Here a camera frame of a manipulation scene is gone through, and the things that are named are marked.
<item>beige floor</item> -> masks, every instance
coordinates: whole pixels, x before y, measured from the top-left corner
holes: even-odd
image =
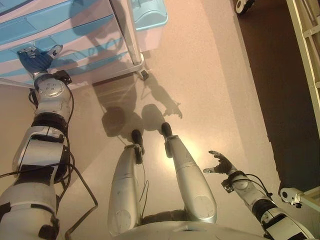
[[[319,214],[304,206],[295,209],[277,195],[279,178],[267,138],[246,50],[230,1],[167,0],[169,21],[160,47],[145,54],[150,78],[135,75],[73,91],[74,115],[70,126],[71,151],[76,165],[97,197],[99,208],[72,234],[75,240],[109,239],[107,213],[113,172],[134,128],[143,131],[144,165],[150,188],[145,215],[183,208],[172,160],[159,134],[163,121],[185,143],[201,169],[216,161],[216,150],[247,173],[259,175],[274,200],[319,237]],[[11,170],[11,159],[30,125],[33,109],[25,89],[1,87],[1,172]],[[120,107],[114,118],[106,109]],[[121,114],[125,122],[119,120]],[[120,135],[116,126],[125,124]],[[143,171],[138,167],[140,180]],[[258,221],[233,192],[221,187],[223,175],[205,176],[218,206],[217,224],[262,235]],[[1,180],[2,192],[12,178]],[[58,217],[65,232],[92,206],[74,175]]]

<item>silver robot leg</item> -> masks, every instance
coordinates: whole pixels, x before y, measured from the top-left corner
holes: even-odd
[[[124,148],[116,165],[108,210],[108,229],[112,236],[124,233],[140,224],[141,212],[135,166],[142,163],[142,152],[142,144],[137,144],[135,141],[135,144]]]
[[[202,171],[180,138],[172,135],[170,125],[165,122],[161,129],[167,156],[173,158],[176,179],[189,220],[215,223],[217,204]]]

